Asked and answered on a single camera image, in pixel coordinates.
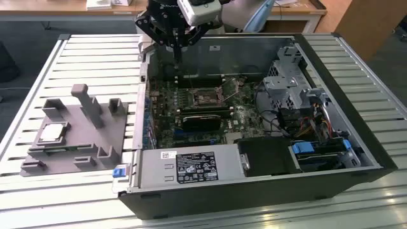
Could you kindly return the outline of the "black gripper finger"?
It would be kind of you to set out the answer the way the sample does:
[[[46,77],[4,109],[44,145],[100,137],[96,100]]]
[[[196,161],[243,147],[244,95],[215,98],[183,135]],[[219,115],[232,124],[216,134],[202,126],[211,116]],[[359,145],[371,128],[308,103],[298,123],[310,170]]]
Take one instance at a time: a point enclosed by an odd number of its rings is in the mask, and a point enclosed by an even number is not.
[[[198,25],[191,31],[187,31],[187,27],[183,26],[178,29],[178,65],[183,62],[183,48],[194,45],[204,34],[215,27],[214,22],[208,22]]]
[[[150,14],[140,14],[136,18],[136,26],[159,44],[170,47],[174,53],[175,68],[179,68],[179,44],[174,34],[174,27],[171,26],[168,14],[159,14],[151,16]]]

